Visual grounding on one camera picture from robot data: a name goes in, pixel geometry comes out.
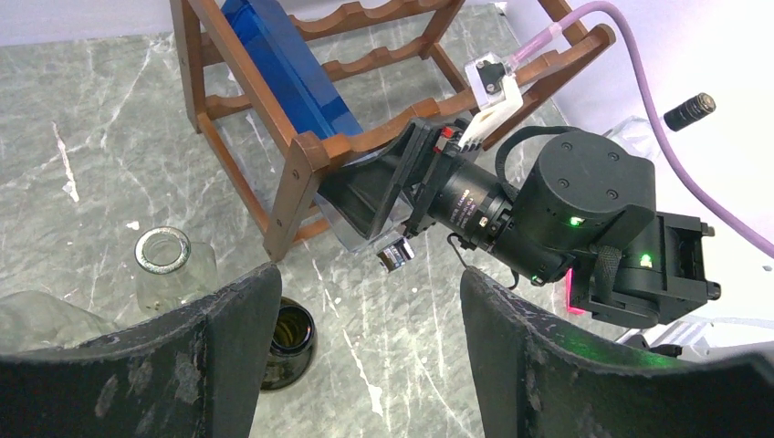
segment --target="red light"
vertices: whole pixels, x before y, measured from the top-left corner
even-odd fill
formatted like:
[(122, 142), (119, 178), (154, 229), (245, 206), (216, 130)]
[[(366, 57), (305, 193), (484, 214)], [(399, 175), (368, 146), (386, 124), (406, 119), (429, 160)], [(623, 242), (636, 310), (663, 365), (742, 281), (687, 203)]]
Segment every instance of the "red light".
[(569, 269), (567, 271), (567, 275), (564, 276), (564, 304), (567, 308), (567, 311), (570, 312), (572, 315), (583, 315), (586, 313), (585, 310), (582, 308), (574, 308), (570, 305), (570, 292), (572, 291), (572, 269)]

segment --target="green led light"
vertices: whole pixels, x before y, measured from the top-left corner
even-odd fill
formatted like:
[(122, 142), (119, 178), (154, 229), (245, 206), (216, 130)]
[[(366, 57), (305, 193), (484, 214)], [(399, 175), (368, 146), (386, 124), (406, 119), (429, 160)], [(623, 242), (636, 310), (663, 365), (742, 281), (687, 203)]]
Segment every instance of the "green led light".
[(653, 258), (650, 257), (649, 254), (643, 254), (643, 256), (640, 257), (640, 266), (653, 267)]

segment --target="bottle opening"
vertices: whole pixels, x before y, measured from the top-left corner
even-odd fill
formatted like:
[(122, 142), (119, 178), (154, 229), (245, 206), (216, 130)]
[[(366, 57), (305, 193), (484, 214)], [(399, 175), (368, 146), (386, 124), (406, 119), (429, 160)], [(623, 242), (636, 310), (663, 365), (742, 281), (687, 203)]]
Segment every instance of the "bottle opening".
[(303, 308), (284, 306), (279, 309), (272, 347), (281, 354), (298, 354), (312, 337), (312, 319)]
[(152, 235), (145, 243), (142, 253), (154, 265), (166, 266), (177, 260), (181, 253), (181, 247), (175, 236)]
[(182, 231), (160, 226), (145, 233), (134, 246), (134, 258), (152, 274), (169, 274), (180, 269), (191, 255), (191, 243)]

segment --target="marble floor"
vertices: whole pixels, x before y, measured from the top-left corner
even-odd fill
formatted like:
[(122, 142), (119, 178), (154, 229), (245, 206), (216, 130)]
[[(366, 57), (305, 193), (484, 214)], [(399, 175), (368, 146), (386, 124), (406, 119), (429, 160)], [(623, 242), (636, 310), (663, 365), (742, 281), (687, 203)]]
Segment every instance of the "marble floor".
[[(316, 41), (320, 62), (353, 60), (373, 47), (409, 42), (417, 16)], [(491, 6), (463, 9), (443, 45), (461, 67), (487, 51), (517, 47)], [(235, 94), (222, 66), (211, 91)], [(452, 90), (418, 59), (337, 83), (364, 129), (427, 97)], [(154, 226), (183, 229), (211, 245), (220, 283), (268, 261), (262, 237), (204, 137), (185, 116), (170, 34), (0, 48), (0, 297), (42, 290), (129, 326), (144, 320), (134, 295), (132, 250)], [(560, 124), (547, 104), (528, 124)], [(281, 156), (251, 110), (221, 132), (270, 205)], [(509, 162), (518, 186), (545, 139)], [(493, 169), (494, 153), (479, 164)], [(327, 232), (279, 264), (284, 294), (319, 327), (319, 355), (298, 384), (262, 394), (253, 436), (483, 436), (466, 354), (458, 284), (462, 267), (440, 227), (415, 239), (413, 263), (386, 275), (372, 249), (346, 252)], [(480, 252), (468, 263), (508, 283)], [(622, 328), (572, 316), (563, 284), (517, 294), (606, 338)]]

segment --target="purple tube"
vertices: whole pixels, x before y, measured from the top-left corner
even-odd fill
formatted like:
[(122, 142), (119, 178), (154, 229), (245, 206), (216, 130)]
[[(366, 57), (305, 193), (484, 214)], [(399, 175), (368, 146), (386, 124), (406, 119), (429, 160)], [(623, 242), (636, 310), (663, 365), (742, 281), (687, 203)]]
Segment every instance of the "purple tube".
[(664, 127), (661, 125), (661, 121), (658, 117), (658, 112), (655, 110), (653, 102), (653, 96), (651, 95), (650, 87), (648, 87), (648, 79), (645, 76), (645, 69), (643, 67), (643, 60), (640, 58), (640, 50), (637, 48), (637, 43), (634, 40), (634, 33), (629, 27), (629, 23), (626, 22), (626, 18), (623, 16), (620, 10), (614, 5), (608, 2), (589, 2), (586, 5), (582, 5), (577, 9), (571, 11), (558, 23), (543, 29), (537, 35), (532, 37), (527, 44), (520, 48), (510, 58), (509, 62), (513, 68), (516, 68), (522, 61), (535, 55), (538, 50), (545, 47), (551, 40), (557, 35), (560, 35), (558, 30), (564, 30), (570, 25), (580, 20), (582, 17), (592, 12), (603, 12), (612, 18), (612, 21), (618, 26), (623, 36), (623, 42), (629, 51), (629, 58), (632, 61), (632, 67), (634, 68), (634, 76), (637, 79), (637, 86), (640, 89), (640, 95), (643, 97), (643, 104), (645, 106), (645, 112), (648, 115), (648, 120), (653, 127), (655, 138), (658, 141), (661, 150), (664, 152), (664, 157), (672, 170), (675, 171), (677, 178), (683, 183), (685, 188), (696, 197), (710, 212), (714, 213), (723, 222), (728, 224), (734, 231), (739, 233), (748, 242), (753, 244), (757, 249), (761, 250), (769, 257), (774, 257), (774, 244), (772, 244), (765, 237), (758, 232), (750, 228), (747, 224), (741, 221), (738, 217), (729, 212), (723, 205), (720, 205), (715, 199), (712, 198), (707, 192), (699, 187), (699, 184), (691, 178), (691, 175), (683, 167), (683, 164), (677, 159), (675, 151), (669, 144), (669, 140), (666, 138)]

